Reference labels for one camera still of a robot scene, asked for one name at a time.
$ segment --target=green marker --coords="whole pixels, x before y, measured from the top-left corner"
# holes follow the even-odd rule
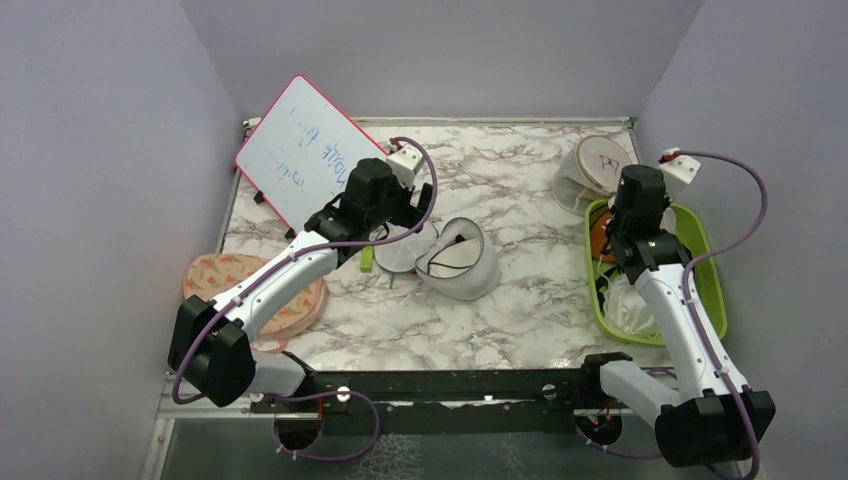
[[[365,247],[362,249],[362,259],[359,261],[359,271],[362,273],[371,273],[374,265],[374,247]]]

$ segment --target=floor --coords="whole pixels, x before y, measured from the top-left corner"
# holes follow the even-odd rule
[[[318,370],[571,367],[610,351],[643,366],[670,364],[665,349],[624,344],[598,329],[583,219],[550,192],[562,157],[586,136],[607,136],[635,157],[624,123],[363,126],[378,142],[403,135],[428,149],[440,185],[436,227],[456,217],[479,224],[498,251],[500,283],[480,299],[457,301],[413,274],[361,273],[354,257],[325,277],[326,309],[289,351]],[[223,251],[272,258],[288,244],[288,227],[255,194],[242,178]]]

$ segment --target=white plastic bag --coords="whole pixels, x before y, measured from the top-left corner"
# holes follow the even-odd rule
[[[658,335],[659,327],[648,305],[627,275],[615,277],[607,288],[604,317],[610,327],[631,335]]]

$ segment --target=white plastic cup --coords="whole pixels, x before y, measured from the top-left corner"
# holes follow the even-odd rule
[[[615,193],[621,169],[634,162],[624,148],[607,137],[591,135],[566,154],[551,183],[554,201],[583,215],[589,204]]]

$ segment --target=screw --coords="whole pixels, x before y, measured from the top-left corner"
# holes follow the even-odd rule
[[[548,383],[544,387],[542,387],[542,395],[548,399],[553,400],[556,398],[556,387]]]

